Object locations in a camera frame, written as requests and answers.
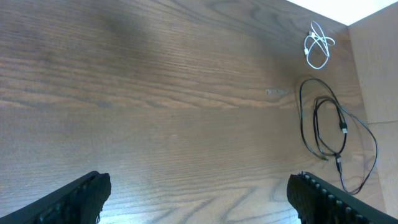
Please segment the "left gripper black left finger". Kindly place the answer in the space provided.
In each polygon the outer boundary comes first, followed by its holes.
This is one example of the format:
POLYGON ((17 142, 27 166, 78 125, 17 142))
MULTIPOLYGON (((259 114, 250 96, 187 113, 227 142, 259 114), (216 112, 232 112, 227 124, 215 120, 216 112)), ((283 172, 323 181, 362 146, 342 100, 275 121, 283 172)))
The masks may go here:
POLYGON ((1 217, 1 223, 97 224, 110 195, 109 174, 92 171, 37 201, 1 217))

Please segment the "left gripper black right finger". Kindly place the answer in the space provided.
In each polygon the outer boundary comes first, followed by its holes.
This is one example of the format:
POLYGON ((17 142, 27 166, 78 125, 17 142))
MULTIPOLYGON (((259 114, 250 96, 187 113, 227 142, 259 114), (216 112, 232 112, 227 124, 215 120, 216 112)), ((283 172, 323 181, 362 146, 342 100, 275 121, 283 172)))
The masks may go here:
POLYGON ((290 176, 287 199, 302 223, 397 224, 396 218, 309 172, 290 176))

